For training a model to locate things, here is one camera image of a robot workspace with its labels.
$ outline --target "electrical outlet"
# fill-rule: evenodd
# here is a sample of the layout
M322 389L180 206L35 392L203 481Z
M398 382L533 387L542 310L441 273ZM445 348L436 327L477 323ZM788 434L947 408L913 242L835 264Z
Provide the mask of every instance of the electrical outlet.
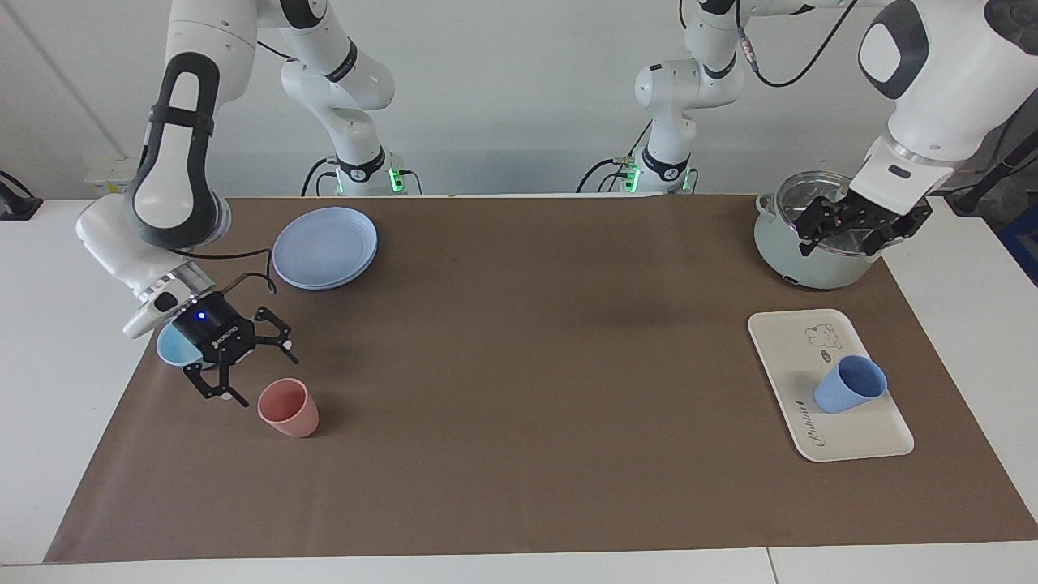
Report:
M102 197L113 192L127 192L137 174L137 166L130 160L113 161L112 167L95 167L83 176L90 192Z

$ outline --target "white table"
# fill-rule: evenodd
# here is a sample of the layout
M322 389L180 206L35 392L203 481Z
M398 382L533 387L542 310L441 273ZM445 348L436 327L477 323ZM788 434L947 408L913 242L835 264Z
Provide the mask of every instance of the white table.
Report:
M983 221L933 202L887 263L1038 516L1038 288ZM1038 581L1036 543L10 565L43 560L146 346L119 333L136 309L130 291L75 237L86 204L50 200L30 222L0 223L0 582Z

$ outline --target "blue cup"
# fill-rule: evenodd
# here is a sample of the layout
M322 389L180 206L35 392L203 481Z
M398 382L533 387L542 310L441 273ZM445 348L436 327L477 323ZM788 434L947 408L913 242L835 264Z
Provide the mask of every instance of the blue cup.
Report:
M815 390L815 404L826 414L840 414L879 399L886 393L886 376L862 356L847 356Z
M201 352L192 345L172 323L159 333L155 349L159 358L173 367L184 368L195 363L200 363L202 369L213 366L212 363L202 361Z

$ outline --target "cooking pot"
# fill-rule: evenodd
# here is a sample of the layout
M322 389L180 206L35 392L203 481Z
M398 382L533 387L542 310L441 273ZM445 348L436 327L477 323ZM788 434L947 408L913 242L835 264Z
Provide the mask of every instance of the cooking pot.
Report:
M807 257L800 253L800 237L794 221L818 196L840 200L847 195L850 178L835 172L814 170L794 174L775 193L757 197L754 240L761 256L786 281L796 285L834 289L850 285L865 275L879 253L862 251L871 229L850 229L823 239Z

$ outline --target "pink cup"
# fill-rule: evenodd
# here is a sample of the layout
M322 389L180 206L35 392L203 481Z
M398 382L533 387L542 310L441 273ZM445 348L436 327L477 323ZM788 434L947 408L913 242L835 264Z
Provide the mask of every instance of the pink cup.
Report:
M260 394L260 418L292 438L306 438L318 429L318 407L299 380L278 380Z

